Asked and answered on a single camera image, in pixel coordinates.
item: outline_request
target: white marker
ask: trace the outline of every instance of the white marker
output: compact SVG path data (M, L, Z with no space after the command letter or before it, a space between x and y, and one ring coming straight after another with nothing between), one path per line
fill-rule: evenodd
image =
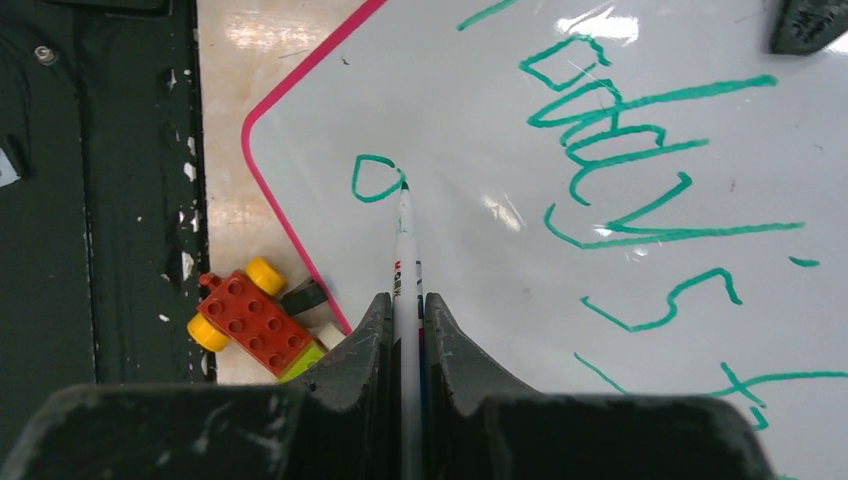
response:
M403 182L400 190L397 241L395 243L395 276L392 289L394 342L400 342L400 478L421 478L421 376L418 331L421 329L423 302L421 262L418 242L412 221L412 198L409 185Z

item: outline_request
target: red lego brick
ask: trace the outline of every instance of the red lego brick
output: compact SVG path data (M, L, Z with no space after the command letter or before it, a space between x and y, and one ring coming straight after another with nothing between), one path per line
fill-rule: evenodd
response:
M244 272L236 270L227 278L207 273L201 275L200 283L212 292L197 311L277 378L312 341L309 332L283 312Z

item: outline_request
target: whiteboard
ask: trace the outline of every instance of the whiteboard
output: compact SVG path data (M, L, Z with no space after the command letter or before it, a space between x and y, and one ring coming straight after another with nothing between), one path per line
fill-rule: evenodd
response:
M245 156L343 325L390 288L406 178L425 290L519 378L711 394L777 472L837 478L848 41L769 55L776 9L369 1Z

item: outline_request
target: green handwriting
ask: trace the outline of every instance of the green handwriting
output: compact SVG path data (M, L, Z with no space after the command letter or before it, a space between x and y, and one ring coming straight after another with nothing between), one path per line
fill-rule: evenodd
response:
M538 70L533 68L533 64L550 57L551 55L553 55L553 54L559 52L560 50L562 50L563 48L567 47L569 44L571 44L571 42L575 42L575 41L588 43L589 46L592 48L592 50L595 51L595 56L597 57L598 61L593 62L592 64L590 64L586 68L580 68L577 65L572 64L572 65L574 65L575 68L580 70L580 73L578 73L577 75L572 77L570 80L566 80L563 83L554 83L550 78L548 78L547 76L543 75L541 72L539 72ZM565 40L557 43L553 47L548 48L547 50L543 50L543 51L541 51L541 52L539 52L535 55L531 55L529 58L527 58L525 60L522 60L518 64L518 68L520 68L521 71L536 77L542 83L547 85L547 87L550 88L551 90L553 90L555 92L561 92L561 91L565 90L566 88L571 87L572 85L577 83L581 78L586 76L590 71L592 71L592 69L594 69L596 66L598 66L598 63L600 63L601 65L603 65L605 67L612 65L612 63L609 60L607 60L607 57L604 55L604 47L602 47L598 42L595 41L594 38L590 37L589 35L572 35L572 36L566 38Z
M483 20L484 18L488 17L489 15L494 15L500 12L501 10L505 9L506 7L512 5L517 1L518 0L501 0L500 2L490 7L486 7L483 10L475 13L474 15L471 15L470 17L466 18L465 20L460 22L459 25L456 26L456 29L461 32L466 28L470 27L471 25L474 25L480 20Z
M590 205L590 203L577 192L578 184L586 175L602 168L612 167L615 165L634 162L638 160L645 160L648 158L658 157L661 155L666 155L681 150L688 150L690 148L698 148L709 143L708 139L701 138L666 145L666 129L660 127L659 125L636 125L632 127L620 128L618 126L618 122L619 116L622 112L641 108L655 103L670 103L680 102L684 100L695 100L699 98L723 95L745 88L774 85L777 85L777 79L775 77L771 75L760 75L758 77L753 77L746 80L731 80L727 82L715 82L697 87L687 87L680 90L674 90L671 92L663 93L660 95L645 96L633 100L631 102L623 102L621 99L621 94L619 93L618 89L614 87L614 84L611 80L596 79L593 82L583 85L577 90L566 94L562 98L555 100L554 102L546 105L545 107L542 107L541 110L534 113L527 119L527 123L537 128L552 128L568 124L575 124L568 130L566 130L565 133L562 134L562 136L560 136L560 145L565 147L566 156L573 162L581 166L580 171L578 171L577 174L571 179L571 183L569 185L569 193L575 201L582 205L588 206ZM563 105L571 102L575 98L578 98L589 91L596 90L599 88L605 88L612 94L614 99L612 106L592 110L578 115L566 116L555 120L545 119L545 117L552 111L558 109L559 107L562 107ZM571 141L571 137L573 137L581 130L608 118L610 119L610 129L608 131L589 136L585 139L575 142L574 144L569 143ZM612 140L625 135L640 134L646 132L654 134L654 144L656 145L656 148L650 148L638 152L624 153L620 155L614 155L611 157L594 160L586 160L581 156L577 155L576 153L581 148L585 148L602 141Z
M643 215L646 215L661 207L662 205L668 203L669 201L674 199L674 197L680 195L681 193L683 193L683 191L685 191L692 185L692 178L689 177L689 175L687 175L686 173L679 172L677 174L677 177L680 179L680 183L678 183L674 188L672 188L668 192L662 194L656 200L648 203L647 205L641 208L634 210L632 213L629 213L621 218L617 218L615 220L607 222L604 225L607 229L612 230L613 232L630 233L646 236L599 240L595 242L581 242L561 232L557 227L553 225L551 218L553 217L554 209L556 208L556 203L551 204L551 206L548 207L548 210L545 212L545 226L557 238L564 240L582 250L596 250L599 248L640 245L653 242L675 242L679 240L688 240L690 238L699 237L728 237L733 235L743 235L747 233L768 232L772 230L791 230L804 226L804 222L766 223L760 225L744 225L740 227L726 228L640 228L627 226L628 223L637 220Z
M717 276L720 276L724 279L724 288L725 290L727 290L727 296L730 298L730 301L735 303L736 305L742 305L742 300L739 299L739 297L736 295L736 290L733 288L733 276L730 275L730 272L720 267L713 268L712 270L706 271L700 275L696 275L684 281L680 285L674 287L674 289L672 289L671 292L668 294L668 297L666 297L665 301L668 304L668 313L664 317L653 322L640 323L638 325L628 325L619 320L618 318L610 315L597 305L589 302L589 297L581 298L580 302L583 303L583 305L589 307L598 315L606 318L607 320L618 325L629 333L641 332L644 330L659 328L672 321L674 317L677 316L677 303L675 302L677 296L683 293L683 291L685 291L687 288L694 287L695 285L701 282L707 281L710 278Z
M789 261L799 267L818 267L821 265L821 262L818 260L805 260L803 258L789 257Z
M359 193L357 191L357 185L359 184L359 172L362 169L362 162L366 162L366 161L382 163L383 165L387 165L391 168L394 168L400 174L398 181L395 182L389 188L383 190L382 192L380 192L376 195L370 195L370 196L362 195L361 193ZM382 199L388 197L389 195L391 195L392 193L394 193L395 190L400 188L400 186L403 184L403 182L405 180L406 180L406 174L403 173L403 170L401 170L400 168L397 168L395 166L395 162L389 160L386 157L381 157L379 155L362 154L362 155L358 155L356 157L356 163L353 166L353 178L351 179L351 182L350 182L350 189L353 192L353 196L358 198L360 201L365 202L365 203L374 203L374 202L379 202L380 200L382 200Z
M609 375L604 373L603 370L593 365L591 362L581 357L577 352L574 353L574 358L577 359L581 364L583 364L586 368L595 372L604 382L606 382L609 386L616 389L618 392L621 392L625 395L629 395L624 387L622 387L618 382L613 380ZM756 377L751 378L750 380L746 380L744 382L740 382L736 373L727 365L726 362L721 362L721 369L724 371L725 375L727 375L728 380L730 380L731 386L722 390L716 390L714 392L709 392L703 394L708 397L721 398L732 395L734 393L741 393L745 397L747 397L752 402L756 403L759 408L766 408L766 403L754 395L751 392L751 388L756 385L762 385L770 382L788 382L793 380L809 380L814 378L846 378L848 379L848 372L840 372L840 371L830 371L830 370L821 370L821 371L812 371L812 372L786 372L786 373L771 373L766 375L758 375ZM754 430L765 430L769 427L769 422L766 420L765 416L757 407L751 407L751 413L754 415L754 418L757 420L756 425L752 425Z
M763 413L760 412L759 408L751 407L751 415L753 415L754 418L757 419L757 424L752 425L752 427L754 427L755 432L759 432L760 430L765 430L768 428L768 420L766 420L766 417L763 416Z

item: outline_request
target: screw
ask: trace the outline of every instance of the screw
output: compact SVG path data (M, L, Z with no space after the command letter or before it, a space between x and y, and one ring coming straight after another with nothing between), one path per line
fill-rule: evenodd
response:
M56 53L44 45L36 47L34 54L35 59L42 65L52 65L56 62Z

